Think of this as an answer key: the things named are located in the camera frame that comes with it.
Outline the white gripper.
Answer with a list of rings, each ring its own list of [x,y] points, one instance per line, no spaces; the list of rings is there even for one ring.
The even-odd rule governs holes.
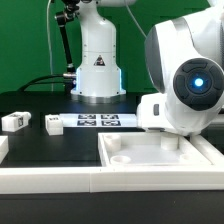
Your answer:
[[[171,130],[172,125],[165,116],[164,106],[163,94],[143,95],[136,111],[137,126],[145,131]]]

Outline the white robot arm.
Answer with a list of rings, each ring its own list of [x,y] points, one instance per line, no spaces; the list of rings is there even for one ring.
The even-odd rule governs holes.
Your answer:
[[[111,103],[125,95],[115,58],[116,29],[97,8],[135,1],[79,3],[82,63],[71,91],[74,98]],[[207,1],[209,8],[159,23],[147,35],[146,67],[157,92],[141,98],[138,127],[198,134],[224,107],[224,0]]]

